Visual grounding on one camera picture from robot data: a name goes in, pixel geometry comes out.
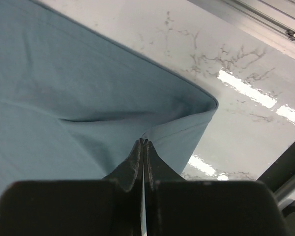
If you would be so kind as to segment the blue-grey t-shirt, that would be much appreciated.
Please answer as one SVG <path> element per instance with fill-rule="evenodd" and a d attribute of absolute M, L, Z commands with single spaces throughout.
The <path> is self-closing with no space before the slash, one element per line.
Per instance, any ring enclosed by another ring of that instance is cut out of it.
<path fill-rule="evenodd" d="M 30 0 L 0 0 L 0 196 L 97 180 L 137 140 L 182 172 L 218 108 L 184 77 Z M 143 166 L 142 233 L 147 233 Z"/>

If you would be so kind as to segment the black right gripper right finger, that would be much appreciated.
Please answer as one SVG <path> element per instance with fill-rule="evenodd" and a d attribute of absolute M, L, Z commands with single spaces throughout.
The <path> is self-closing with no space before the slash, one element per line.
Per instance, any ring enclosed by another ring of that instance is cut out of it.
<path fill-rule="evenodd" d="M 257 181 L 187 181 L 145 143 L 144 179 L 150 236 L 283 236 L 273 194 Z"/>

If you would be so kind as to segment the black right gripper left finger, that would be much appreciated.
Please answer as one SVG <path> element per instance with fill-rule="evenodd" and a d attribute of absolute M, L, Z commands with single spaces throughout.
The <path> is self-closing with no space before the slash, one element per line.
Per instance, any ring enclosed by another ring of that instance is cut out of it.
<path fill-rule="evenodd" d="M 0 236 L 139 236 L 144 141 L 97 180 L 17 181 L 0 196 Z"/>

